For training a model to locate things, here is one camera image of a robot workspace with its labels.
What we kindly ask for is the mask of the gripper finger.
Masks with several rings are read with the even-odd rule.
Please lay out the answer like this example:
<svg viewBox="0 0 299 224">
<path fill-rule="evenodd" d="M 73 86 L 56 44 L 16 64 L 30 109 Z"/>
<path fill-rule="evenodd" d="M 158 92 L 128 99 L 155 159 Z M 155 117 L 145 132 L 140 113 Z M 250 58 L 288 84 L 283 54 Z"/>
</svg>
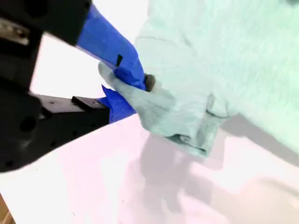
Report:
<svg viewBox="0 0 299 224">
<path fill-rule="evenodd" d="M 73 96 L 56 98 L 27 94 L 19 98 L 19 130 L 25 138 L 18 155 L 22 159 L 40 158 L 57 147 L 108 124 L 135 114 L 135 110 L 116 91 L 102 87 L 104 97 Z"/>
<path fill-rule="evenodd" d="M 121 81 L 151 91 L 155 79 L 144 73 L 135 47 L 91 4 L 76 45 L 101 60 Z"/>
</svg>

